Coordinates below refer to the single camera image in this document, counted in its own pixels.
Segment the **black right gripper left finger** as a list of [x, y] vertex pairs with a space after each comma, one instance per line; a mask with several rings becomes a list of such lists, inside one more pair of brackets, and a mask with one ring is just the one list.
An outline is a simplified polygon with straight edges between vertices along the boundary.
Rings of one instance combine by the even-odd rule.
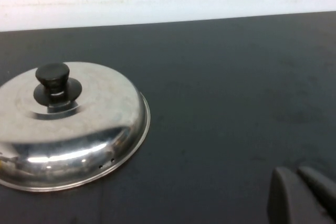
[[327, 223], [327, 212], [296, 173], [272, 171], [267, 203], [269, 223]]

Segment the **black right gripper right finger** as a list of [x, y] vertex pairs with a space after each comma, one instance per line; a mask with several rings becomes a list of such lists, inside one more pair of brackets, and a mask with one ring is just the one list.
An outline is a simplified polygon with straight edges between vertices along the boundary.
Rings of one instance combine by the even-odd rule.
[[328, 211], [335, 211], [335, 182], [314, 168], [301, 166], [299, 176]]

